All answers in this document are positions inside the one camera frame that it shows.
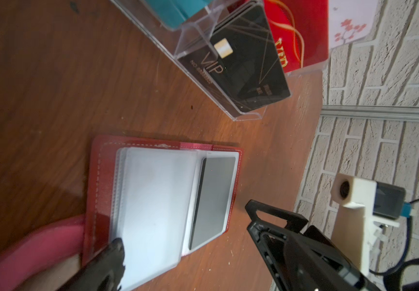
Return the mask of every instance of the black card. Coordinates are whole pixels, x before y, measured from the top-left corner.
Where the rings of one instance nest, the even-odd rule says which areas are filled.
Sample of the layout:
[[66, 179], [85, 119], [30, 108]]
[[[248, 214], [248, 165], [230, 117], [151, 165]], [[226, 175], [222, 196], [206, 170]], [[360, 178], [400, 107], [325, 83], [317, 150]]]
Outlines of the black card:
[[[215, 57], [205, 46], [179, 59], [213, 95], [220, 88], [241, 112], [290, 96], [264, 8], [259, 2], [245, 3], [222, 21], [210, 39], [213, 45], [220, 41], [227, 42], [232, 50], [224, 58]], [[224, 96], [216, 94], [215, 97], [237, 116]]]

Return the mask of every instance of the pink flower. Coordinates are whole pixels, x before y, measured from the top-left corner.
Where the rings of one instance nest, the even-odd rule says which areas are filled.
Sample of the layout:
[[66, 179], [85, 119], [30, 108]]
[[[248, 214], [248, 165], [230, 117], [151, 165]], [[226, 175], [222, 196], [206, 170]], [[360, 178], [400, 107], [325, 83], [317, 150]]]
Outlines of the pink flower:
[[360, 26], [360, 28], [357, 29], [357, 32], [362, 31], [365, 27], [366, 27], [366, 23], [364, 25]]
[[342, 23], [340, 23], [340, 26], [347, 26], [347, 25], [350, 25], [351, 23], [352, 23], [351, 19], [346, 19]]

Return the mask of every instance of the brown wood grain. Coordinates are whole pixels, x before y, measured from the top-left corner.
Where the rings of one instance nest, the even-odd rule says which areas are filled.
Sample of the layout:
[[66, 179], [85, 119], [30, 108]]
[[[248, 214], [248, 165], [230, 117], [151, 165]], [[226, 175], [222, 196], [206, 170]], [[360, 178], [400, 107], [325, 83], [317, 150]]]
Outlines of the brown wood grain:
[[250, 199], [291, 210], [322, 105], [321, 73], [264, 119], [231, 121], [107, 0], [0, 0], [0, 252], [85, 211], [98, 134], [244, 148], [227, 234], [139, 290], [267, 290]]

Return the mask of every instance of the clear acrylic box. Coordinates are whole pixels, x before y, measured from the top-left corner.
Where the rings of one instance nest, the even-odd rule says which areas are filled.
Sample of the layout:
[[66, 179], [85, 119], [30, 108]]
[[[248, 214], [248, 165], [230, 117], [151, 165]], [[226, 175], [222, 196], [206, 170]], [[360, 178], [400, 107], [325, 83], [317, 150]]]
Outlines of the clear acrylic box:
[[229, 13], [227, 7], [236, 0], [213, 0], [185, 21], [178, 29], [166, 28], [139, 0], [111, 0], [155, 45], [208, 95], [232, 120], [261, 119], [266, 106], [242, 112], [204, 70], [185, 59], [189, 53], [207, 46], [208, 58], [218, 53], [209, 42], [216, 24]]

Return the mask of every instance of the white brick wall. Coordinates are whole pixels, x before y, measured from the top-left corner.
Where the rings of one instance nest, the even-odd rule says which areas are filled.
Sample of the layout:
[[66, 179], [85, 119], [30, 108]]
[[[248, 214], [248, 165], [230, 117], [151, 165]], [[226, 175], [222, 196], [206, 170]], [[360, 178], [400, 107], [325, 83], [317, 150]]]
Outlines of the white brick wall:
[[324, 104], [419, 106], [419, 1], [380, 0], [371, 33], [336, 48]]
[[[391, 183], [407, 189], [406, 200], [419, 197], [419, 123], [321, 117], [295, 211], [327, 236], [332, 233], [337, 205], [330, 201], [336, 172]], [[409, 259], [419, 257], [419, 204], [413, 221]], [[389, 241], [378, 246], [372, 268], [385, 271], [403, 250], [405, 219], [400, 228], [387, 227]], [[371, 276], [381, 288], [380, 277]], [[419, 267], [404, 273], [404, 283], [419, 279]]]

